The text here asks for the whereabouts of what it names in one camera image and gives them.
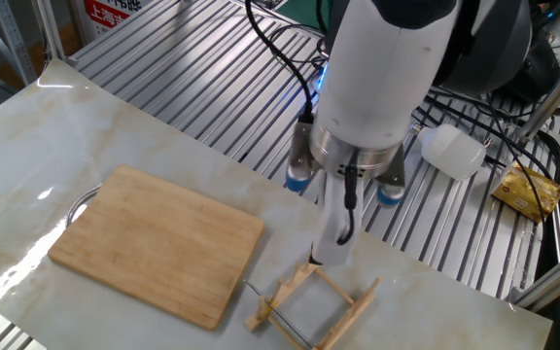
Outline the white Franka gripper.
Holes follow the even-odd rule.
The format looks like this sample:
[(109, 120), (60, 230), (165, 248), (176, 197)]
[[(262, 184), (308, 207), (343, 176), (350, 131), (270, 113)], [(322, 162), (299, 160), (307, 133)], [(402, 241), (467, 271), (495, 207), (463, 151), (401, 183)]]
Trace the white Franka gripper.
[(309, 264), (344, 265), (350, 260), (359, 235), (358, 185), (354, 181), (346, 189), (342, 177), (323, 174), (318, 196), (318, 235), (309, 252)]

